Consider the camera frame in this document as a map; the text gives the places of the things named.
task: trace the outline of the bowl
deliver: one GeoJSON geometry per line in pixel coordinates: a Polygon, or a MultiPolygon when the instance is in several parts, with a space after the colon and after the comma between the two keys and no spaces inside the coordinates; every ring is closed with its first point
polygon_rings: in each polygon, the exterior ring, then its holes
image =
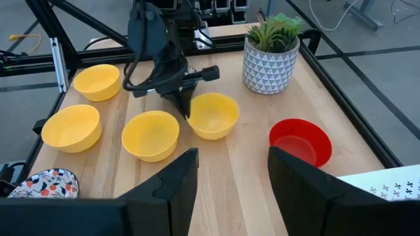
{"type": "Polygon", "coordinates": [[[232,98],[210,92],[191,100],[188,123],[205,140],[218,140],[232,130],[239,117],[238,104],[232,98]]]}
{"type": "Polygon", "coordinates": [[[164,111],[147,111],[125,125],[124,148],[142,161],[156,162],[168,157],[176,148],[178,121],[164,111]]]}
{"type": "Polygon", "coordinates": [[[269,135],[270,145],[322,167],[333,151],[327,134],[315,124],[302,119],[285,119],[275,124],[269,135]]]}
{"type": "Polygon", "coordinates": [[[44,143],[66,153],[85,151],[102,134],[99,112],[89,105],[75,105],[53,115],[42,129],[44,143]]]}
{"type": "Polygon", "coordinates": [[[94,102],[112,98],[120,88],[119,70],[113,65],[91,66],[74,79],[74,89],[94,102]]]}

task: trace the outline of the white cable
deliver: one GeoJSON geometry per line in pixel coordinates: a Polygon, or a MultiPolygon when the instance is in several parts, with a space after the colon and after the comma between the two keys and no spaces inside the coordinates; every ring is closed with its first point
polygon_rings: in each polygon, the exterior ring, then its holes
{"type": "Polygon", "coordinates": [[[323,30],[326,30],[326,31],[334,31],[334,30],[336,30],[338,27],[339,27],[339,25],[341,24],[341,21],[343,20],[343,18],[346,16],[346,14],[347,14],[347,12],[348,12],[348,10],[350,10],[350,8],[352,8],[353,7],[353,5],[354,4],[356,4],[357,3],[357,1],[359,1],[359,0],[355,0],[354,1],[354,3],[353,4],[351,4],[348,8],[347,8],[347,10],[344,12],[344,14],[343,14],[343,16],[341,17],[341,19],[339,20],[339,23],[334,27],[334,28],[332,28],[332,29],[327,29],[327,28],[324,28],[322,25],[321,25],[321,23],[320,23],[320,21],[318,20],[318,18],[315,16],[315,13],[314,13],[314,10],[312,10],[312,4],[311,4],[311,0],[309,0],[309,8],[310,8],[310,11],[312,12],[312,15],[315,17],[315,20],[317,21],[317,23],[320,25],[320,27],[323,29],[323,30]]]}

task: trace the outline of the concrete floor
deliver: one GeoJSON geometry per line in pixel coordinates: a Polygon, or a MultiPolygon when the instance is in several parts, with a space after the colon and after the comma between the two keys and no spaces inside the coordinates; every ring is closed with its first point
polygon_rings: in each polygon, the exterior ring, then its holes
{"type": "MultiPolygon", "coordinates": [[[[252,7],[257,9],[262,7],[264,10],[268,2],[268,0],[250,1],[252,7]]],[[[127,33],[131,7],[129,0],[69,0],[69,2],[118,32],[127,33]]],[[[308,0],[293,0],[293,2],[315,22],[309,10],[308,0]]],[[[392,0],[382,0],[376,1],[372,6],[371,15],[384,24],[378,32],[373,32],[361,21],[348,14],[335,31],[325,31],[325,34],[343,52],[419,46],[420,16],[395,25],[392,22],[393,15],[390,13],[391,3],[392,0]]],[[[411,0],[410,3],[420,6],[420,0],[411,0]]],[[[314,12],[326,28],[336,25],[344,13],[343,5],[343,0],[312,0],[314,12]]],[[[101,37],[99,32],[60,9],[55,7],[54,11],[77,50],[81,50],[91,38],[101,37]]],[[[415,11],[412,7],[396,0],[394,12],[398,20],[415,11]]],[[[298,16],[284,0],[273,1],[271,12],[273,14],[284,12],[289,16],[298,16]]],[[[1,49],[7,50],[12,45],[8,36],[12,33],[24,33],[35,22],[35,16],[24,0],[0,1],[0,13],[1,49]]],[[[252,12],[248,19],[249,22],[256,21],[252,12]]],[[[51,53],[49,39],[39,24],[31,33],[43,36],[41,46],[33,54],[51,53]]],[[[36,39],[25,39],[13,52],[28,51],[35,44],[36,39]]],[[[331,47],[322,40],[316,55],[333,53],[331,47]]],[[[373,81],[374,85],[417,126],[420,126],[420,107],[416,102],[420,101],[420,94],[417,92],[417,87],[420,85],[417,65],[419,56],[420,51],[411,51],[350,58],[373,81]]],[[[359,77],[340,58],[320,62],[401,162],[405,165],[419,164],[417,154],[420,152],[420,141],[384,106],[359,77]]],[[[0,87],[54,81],[54,73],[2,77],[0,87]]],[[[26,159],[36,139],[32,126],[38,119],[47,116],[57,95],[57,88],[0,92],[2,111],[0,163],[26,159]]]]}

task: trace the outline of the plant pot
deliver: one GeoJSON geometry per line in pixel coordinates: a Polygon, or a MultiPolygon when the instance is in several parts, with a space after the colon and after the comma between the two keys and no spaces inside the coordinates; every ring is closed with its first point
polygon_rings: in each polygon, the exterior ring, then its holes
{"type": "Polygon", "coordinates": [[[277,94],[289,84],[301,42],[282,53],[257,50],[245,37],[243,53],[243,82],[259,94],[277,94]]]}

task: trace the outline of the butcher block tabletop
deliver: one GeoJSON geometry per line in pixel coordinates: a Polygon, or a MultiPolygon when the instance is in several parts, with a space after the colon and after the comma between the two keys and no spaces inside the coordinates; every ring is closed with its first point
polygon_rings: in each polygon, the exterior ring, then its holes
{"type": "MultiPolygon", "coordinates": [[[[210,28],[211,36],[246,33],[248,25],[210,28]]],[[[102,41],[92,48],[117,47],[102,41]]],[[[322,170],[334,176],[382,169],[347,116],[321,81],[299,55],[289,86],[277,95],[250,91],[242,82],[243,52],[228,52],[188,58],[196,70],[218,65],[220,79],[200,81],[194,96],[220,92],[235,99],[240,118],[233,131],[217,141],[196,136],[177,109],[158,94],[134,98],[123,89],[112,99],[90,102],[73,85],[60,109],[89,104],[100,113],[102,136],[87,151],[69,154],[43,144],[30,174],[48,168],[66,168],[80,181],[82,198],[116,198],[166,167],[187,149],[199,150],[198,191],[190,235],[287,235],[274,198],[267,171],[268,133],[283,119],[311,121],[329,136],[333,155],[322,170]],[[121,144],[124,126],[136,115],[162,110],[174,115],[180,125],[177,148],[158,163],[145,163],[121,144]]],[[[120,69],[123,79],[124,65],[120,69]]],[[[150,74],[153,62],[138,64],[131,81],[139,83],[150,74]]]]}

